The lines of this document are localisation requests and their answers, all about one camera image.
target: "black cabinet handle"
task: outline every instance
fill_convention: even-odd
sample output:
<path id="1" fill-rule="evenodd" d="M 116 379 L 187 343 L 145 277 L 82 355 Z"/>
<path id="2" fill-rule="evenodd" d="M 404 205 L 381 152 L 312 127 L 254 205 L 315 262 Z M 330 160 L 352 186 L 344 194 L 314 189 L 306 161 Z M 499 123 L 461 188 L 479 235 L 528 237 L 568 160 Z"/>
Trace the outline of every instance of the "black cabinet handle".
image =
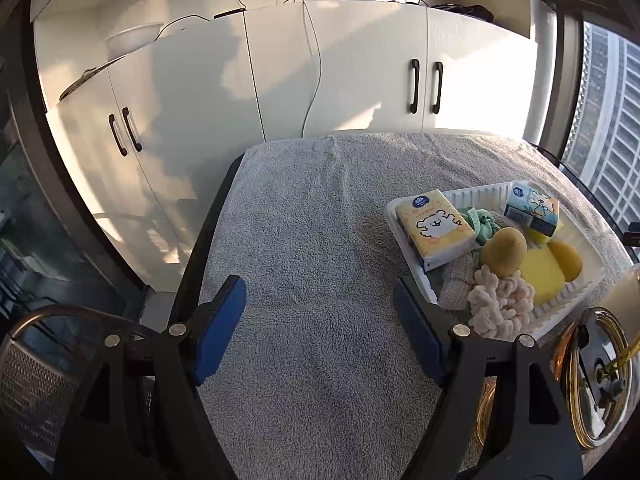
<path id="1" fill-rule="evenodd" d="M 109 126 L 111 127 L 111 133 L 113 133 L 113 138 L 116 139 L 116 144 L 118 145 L 118 149 L 120 150 L 120 155 L 127 156 L 127 149 L 122 147 L 120 144 L 120 139 L 118 138 L 118 134 L 116 133 L 116 129 L 113 127 L 113 123 L 116 121 L 116 116 L 111 114 L 109 115 Z"/>
<path id="2" fill-rule="evenodd" d="M 442 97 L 442 73 L 444 72 L 444 66 L 441 61 L 435 63 L 436 72 L 438 72 L 438 97 L 436 98 L 436 104 L 431 107 L 431 111 L 437 114 L 440 111 L 440 99 Z"/>
<path id="3" fill-rule="evenodd" d="M 420 88 L 420 61 L 418 59 L 412 59 L 411 66 L 414 69 L 415 85 L 414 85 L 414 102 L 411 103 L 409 111 L 412 114 L 417 114 L 418 113 L 418 89 Z"/>
<path id="4" fill-rule="evenodd" d="M 124 118 L 124 123 L 127 125 L 127 130 L 129 131 L 129 137 L 131 137 L 131 142 L 133 142 L 133 147 L 136 149 L 137 152 L 141 152 L 142 151 L 142 144 L 140 144 L 136 138 L 133 136 L 133 131 L 131 129 L 131 126 L 129 124 L 129 109 L 127 107 L 124 107 L 122 109 L 122 117 Z"/>

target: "potato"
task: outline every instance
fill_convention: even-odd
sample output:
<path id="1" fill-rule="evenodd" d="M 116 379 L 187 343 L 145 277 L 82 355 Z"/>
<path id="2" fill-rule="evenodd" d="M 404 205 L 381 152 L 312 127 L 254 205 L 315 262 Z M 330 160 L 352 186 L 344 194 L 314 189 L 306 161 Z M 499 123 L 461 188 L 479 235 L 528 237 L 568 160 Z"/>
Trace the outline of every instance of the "potato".
<path id="1" fill-rule="evenodd" d="M 566 282 L 572 282 L 582 272 L 582 258 L 577 251 L 566 242 L 556 242 L 551 240 L 548 244 L 549 250 L 556 258 Z"/>
<path id="2" fill-rule="evenodd" d="M 480 262 L 498 278 L 511 276 L 519 269 L 527 254 L 527 241 L 520 231 L 513 227 L 500 229 L 482 249 Z"/>

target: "blue tissue pack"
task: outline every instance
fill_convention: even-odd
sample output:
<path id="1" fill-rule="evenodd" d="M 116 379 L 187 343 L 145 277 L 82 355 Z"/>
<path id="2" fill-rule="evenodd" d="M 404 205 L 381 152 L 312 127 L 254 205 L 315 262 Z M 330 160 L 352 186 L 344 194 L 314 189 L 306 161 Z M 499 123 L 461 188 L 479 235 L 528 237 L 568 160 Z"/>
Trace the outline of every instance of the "blue tissue pack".
<path id="1" fill-rule="evenodd" d="M 524 182 L 514 182 L 507 198 L 504 215 L 518 224 L 550 237 L 558 226 L 560 202 L 557 198 L 533 189 Z"/>

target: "white plastic tray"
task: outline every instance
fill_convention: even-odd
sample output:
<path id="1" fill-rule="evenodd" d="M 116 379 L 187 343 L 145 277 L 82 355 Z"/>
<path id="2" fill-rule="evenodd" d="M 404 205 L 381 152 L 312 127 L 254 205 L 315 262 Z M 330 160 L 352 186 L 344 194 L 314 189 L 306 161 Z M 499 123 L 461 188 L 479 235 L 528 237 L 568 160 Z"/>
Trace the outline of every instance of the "white plastic tray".
<path id="1" fill-rule="evenodd" d="M 531 181 L 524 181 L 535 189 L 546 192 L 544 186 Z M 507 197 L 511 192 L 513 182 L 503 182 L 501 184 L 491 184 L 489 186 L 468 187 L 466 189 L 456 189 L 453 191 L 443 191 L 443 195 L 451 202 L 455 208 L 475 207 L 487 209 L 489 211 L 504 211 Z M 404 200 L 412 200 L 416 196 L 406 196 L 396 198 L 389 202 L 384 211 L 386 222 L 389 224 L 392 233 L 396 237 L 404 259 L 409 265 L 411 274 L 418 285 L 423 296 L 431 303 L 438 303 L 438 298 L 431 288 L 429 279 L 424 273 L 420 260 L 412 248 L 411 243 L 406 238 L 404 231 L 398 223 L 396 217 L 396 206 Z M 534 318 L 521 332 L 531 334 L 535 339 L 539 339 L 556 324 L 562 321 L 569 312 L 579 304 L 604 277 L 604 263 L 598 251 L 591 245 L 587 237 L 574 220 L 564 211 L 560 205 L 560 219 L 562 229 L 555 235 L 554 239 L 567 242 L 582 257 L 582 272 L 580 276 L 571 283 L 565 283 L 562 291 L 548 303 L 535 306 L 532 311 Z"/>

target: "cartoon dog illustration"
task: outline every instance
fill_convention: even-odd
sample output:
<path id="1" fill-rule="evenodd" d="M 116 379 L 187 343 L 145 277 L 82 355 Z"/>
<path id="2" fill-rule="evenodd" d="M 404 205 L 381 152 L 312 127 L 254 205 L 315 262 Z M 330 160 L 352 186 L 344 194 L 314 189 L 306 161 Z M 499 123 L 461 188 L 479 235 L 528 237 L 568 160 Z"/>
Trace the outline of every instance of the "cartoon dog illustration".
<path id="1" fill-rule="evenodd" d="M 462 225 L 462 222 L 456 220 L 453 213 L 447 213 L 443 209 L 438 209 L 434 214 L 415 224 L 418 229 L 421 229 L 420 234 L 425 238 L 441 238 L 459 225 Z"/>
<path id="2" fill-rule="evenodd" d="M 554 205 L 550 199 L 551 197 L 548 195 L 538 193 L 536 190 L 532 189 L 529 202 L 532 204 L 531 209 L 533 213 L 540 217 L 545 217 L 547 211 L 551 212 L 551 214 L 555 214 Z"/>

